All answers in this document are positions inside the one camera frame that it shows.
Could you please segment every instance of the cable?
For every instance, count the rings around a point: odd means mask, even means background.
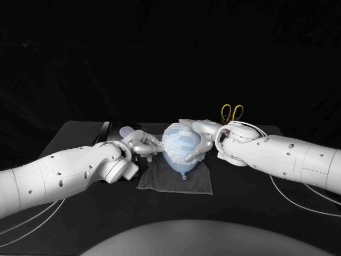
[[[0,235],[5,234],[6,232],[12,231],[13,229],[16,229],[18,227],[20,227],[25,223],[28,223],[31,220],[33,220],[54,205],[57,204],[57,202],[35,216],[32,217],[29,220],[26,220],[23,223],[20,223],[19,225],[16,225],[15,227],[6,229],[3,232],[0,232]]]
[[[59,204],[57,210],[61,208],[61,205],[62,205],[64,201],[65,201],[65,199],[62,200],[62,202],[61,202],[61,204]],[[2,245],[0,247],[9,245],[9,244],[12,244],[12,243],[15,243],[15,242],[19,241],[22,238],[25,238],[32,232],[35,232],[35,231],[38,230],[38,228],[46,223],[46,221],[49,220],[49,218],[54,216],[57,210],[54,211],[54,213],[51,214],[51,216],[48,217],[48,219],[42,222],[42,224],[41,224],[26,235],[23,235],[20,238],[18,238],[16,240],[13,240],[10,243]]]
[[[288,197],[285,196],[285,194],[282,193],[282,191],[279,190],[279,188],[277,188],[276,184],[275,184],[275,187],[276,187],[276,189],[277,189],[279,193],[283,195],[285,199],[286,199],[289,202],[292,202],[292,201],[288,199]],[[312,211],[312,212],[316,212],[316,213],[321,213],[321,214],[329,215],[329,216],[341,217],[341,215],[331,214],[331,213],[327,213],[327,212],[315,211],[315,210],[312,210],[312,209],[309,209],[309,208],[306,208],[306,207],[301,206],[301,205],[299,205],[299,204],[296,204],[295,202],[292,202],[292,204],[293,204],[293,205],[296,205],[298,207],[301,207],[301,208],[306,209],[308,211]]]
[[[241,118],[241,115],[240,115],[238,118],[234,120],[234,114],[236,114],[236,110],[237,110],[238,107],[241,107],[241,114],[243,114],[243,106],[237,105],[236,108],[234,108],[233,116],[231,116],[233,121],[237,121]]]
[[[315,191],[306,184],[303,184],[321,197],[324,197],[325,199],[328,199],[329,201],[332,201],[335,204],[341,205],[341,203],[335,200],[332,200],[331,198],[328,198],[327,196],[324,196],[318,191]]]
[[[223,108],[221,108],[221,118],[223,118],[223,120],[224,120],[225,122],[228,122],[230,114],[228,114],[228,118],[227,118],[227,120],[224,119],[224,115],[223,115],[223,110],[224,110],[224,107],[225,107],[225,106],[228,106],[228,107],[230,107],[230,113],[231,113],[231,106],[230,106],[228,104],[225,104],[225,105],[223,106]]]

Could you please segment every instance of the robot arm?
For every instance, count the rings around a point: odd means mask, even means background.
[[[181,119],[179,122],[198,134],[199,131],[215,131],[215,124],[210,120]],[[249,165],[282,179],[309,184],[341,195],[340,149],[277,135],[260,136],[256,129],[240,122],[218,125],[211,138],[218,158],[233,165]]]
[[[137,130],[122,141],[59,151],[15,169],[0,171],[0,219],[74,196],[97,180],[114,183],[122,176],[130,180],[137,172],[132,152],[149,156],[161,151],[163,147],[156,138]]]

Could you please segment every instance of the black table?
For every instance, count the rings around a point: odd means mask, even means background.
[[[90,146],[103,122],[68,122],[42,154]],[[140,123],[143,131],[162,134],[169,124]],[[264,132],[282,135],[277,127],[257,125]],[[109,139],[114,138],[114,127]],[[249,166],[237,167],[207,153],[214,195],[162,193],[139,190],[139,178],[116,183],[96,182],[85,192],[70,197],[45,225],[22,240],[0,248],[0,254],[81,255],[123,231],[148,223],[176,219],[204,219],[240,223],[275,231],[341,255],[341,218],[296,207],[282,197],[267,174]],[[140,158],[140,171],[146,169]],[[308,190],[303,184],[275,178],[293,202],[332,214],[334,203]],[[0,245],[15,240],[44,222],[59,203],[28,224],[0,236]],[[48,205],[39,205],[0,220],[0,231],[15,226]]]

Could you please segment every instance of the gray cloth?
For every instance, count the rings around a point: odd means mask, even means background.
[[[195,165],[185,176],[186,180],[182,180],[181,173],[172,169],[159,153],[152,155],[152,162],[142,175],[137,188],[150,188],[159,192],[212,195],[210,171],[204,161]]]

